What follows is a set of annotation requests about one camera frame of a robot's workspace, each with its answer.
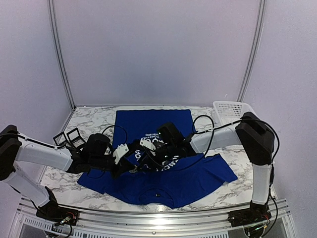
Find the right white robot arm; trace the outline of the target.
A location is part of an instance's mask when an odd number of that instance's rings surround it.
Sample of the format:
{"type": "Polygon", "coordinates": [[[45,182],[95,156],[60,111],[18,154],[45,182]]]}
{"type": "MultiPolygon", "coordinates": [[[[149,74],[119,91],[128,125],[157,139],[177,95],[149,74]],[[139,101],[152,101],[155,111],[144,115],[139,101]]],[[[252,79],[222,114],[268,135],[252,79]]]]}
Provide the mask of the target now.
{"type": "Polygon", "coordinates": [[[231,211],[230,222],[257,222],[270,218],[268,201],[274,180],[273,160],[279,149],[275,130],[252,112],[231,123],[210,130],[193,132],[184,137],[176,126],[168,122],[158,130],[163,142],[142,139],[140,145],[150,153],[154,163],[195,156],[220,147],[243,146],[253,169],[253,193],[247,209],[231,211]]]}

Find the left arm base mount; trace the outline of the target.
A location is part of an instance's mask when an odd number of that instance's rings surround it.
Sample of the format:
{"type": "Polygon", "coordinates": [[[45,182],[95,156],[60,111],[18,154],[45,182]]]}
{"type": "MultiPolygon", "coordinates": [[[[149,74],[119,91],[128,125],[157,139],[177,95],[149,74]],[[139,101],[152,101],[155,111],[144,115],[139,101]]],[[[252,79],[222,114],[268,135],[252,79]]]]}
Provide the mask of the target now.
{"type": "Polygon", "coordinates": [[[52,201],[42,207],[36,207],[36,209],[37,217],[55,222],[58,225],[68,224],[75,226],[77,224],[78,210],[59,206],[52,201]]]}

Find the blue printed t-shirt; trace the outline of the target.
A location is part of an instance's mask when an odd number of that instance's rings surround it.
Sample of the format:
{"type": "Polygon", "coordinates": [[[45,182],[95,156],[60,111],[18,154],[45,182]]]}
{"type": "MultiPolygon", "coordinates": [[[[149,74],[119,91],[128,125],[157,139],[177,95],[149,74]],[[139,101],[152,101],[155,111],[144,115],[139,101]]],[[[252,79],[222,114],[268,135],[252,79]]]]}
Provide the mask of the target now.
{"type": "MultiPolygon", "coordinates": [[[[117,111],[113,145],[117,147],[124,140],[131,143],[133,139],[143,137],[151,142],[161,141],[157,129],[166,122],[174,123],[183,135],[192,132],[190,110],[117,111]]],[[[77,182],[129,204],[158,203],[175,209],[204,198],[226,182],[237,180],[219,154],[174,159],[164,167],[161,171],[125,172],[118,178],[112,178],[110,172],[91,170],[83,173],[77,182]]]]}

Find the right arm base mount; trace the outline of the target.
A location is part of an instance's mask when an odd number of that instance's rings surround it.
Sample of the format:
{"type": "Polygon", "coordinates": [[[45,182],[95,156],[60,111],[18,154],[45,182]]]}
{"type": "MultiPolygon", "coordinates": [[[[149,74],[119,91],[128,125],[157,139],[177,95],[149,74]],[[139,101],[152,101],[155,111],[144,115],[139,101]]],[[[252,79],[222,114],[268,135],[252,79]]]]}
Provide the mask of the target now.
{"type": "Polygon", "coordinates": [[[245,226],[253,223],[270,220],[272,217],[268,208],[246,208],[230,211],[228,222],[232,227],[245,226]]]}

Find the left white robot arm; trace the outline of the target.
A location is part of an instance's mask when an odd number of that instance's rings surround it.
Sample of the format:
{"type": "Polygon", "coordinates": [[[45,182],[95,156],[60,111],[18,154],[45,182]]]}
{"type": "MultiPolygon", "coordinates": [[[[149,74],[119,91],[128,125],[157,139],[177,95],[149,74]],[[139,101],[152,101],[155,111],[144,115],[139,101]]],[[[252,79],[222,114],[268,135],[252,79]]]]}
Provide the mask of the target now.
{"type": "Polygon", "coordinates": [[[101,133],[75,146],[79,140],[81,136],[54,146],[20,134],[14,125],[7,126],[0,133],[1,181],[28,197],[38,217],[51,221],[75,219],[77,211],[60,207],[53,192],[33,181],[18,162],[50,166],[70,174],[88,173],[91,169],[110,171],[114,178],[135,168],[124,157],[129,151],[127,144],[114,149],[110,139],[101,133]]]}

